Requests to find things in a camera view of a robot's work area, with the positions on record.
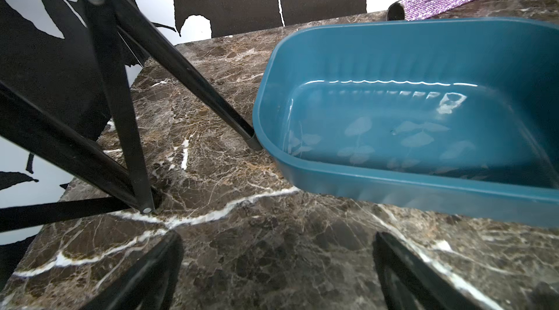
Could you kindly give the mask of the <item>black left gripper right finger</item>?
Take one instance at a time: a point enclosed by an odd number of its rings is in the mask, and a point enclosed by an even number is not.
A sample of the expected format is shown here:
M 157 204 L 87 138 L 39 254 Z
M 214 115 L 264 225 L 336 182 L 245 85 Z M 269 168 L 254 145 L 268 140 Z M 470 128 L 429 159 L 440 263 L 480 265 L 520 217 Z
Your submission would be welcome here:
M 479 309 L 388 232 L 374 237 L 374 263 L 388 309 Z

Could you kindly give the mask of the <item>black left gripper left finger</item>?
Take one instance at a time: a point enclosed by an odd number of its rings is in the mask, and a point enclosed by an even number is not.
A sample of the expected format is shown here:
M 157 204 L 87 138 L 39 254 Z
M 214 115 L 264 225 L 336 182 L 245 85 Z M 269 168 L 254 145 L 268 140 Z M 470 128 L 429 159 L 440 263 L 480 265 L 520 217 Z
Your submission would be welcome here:
M 83 309 L 169 309 L 183 260 L 183 242 L 171 231 Z

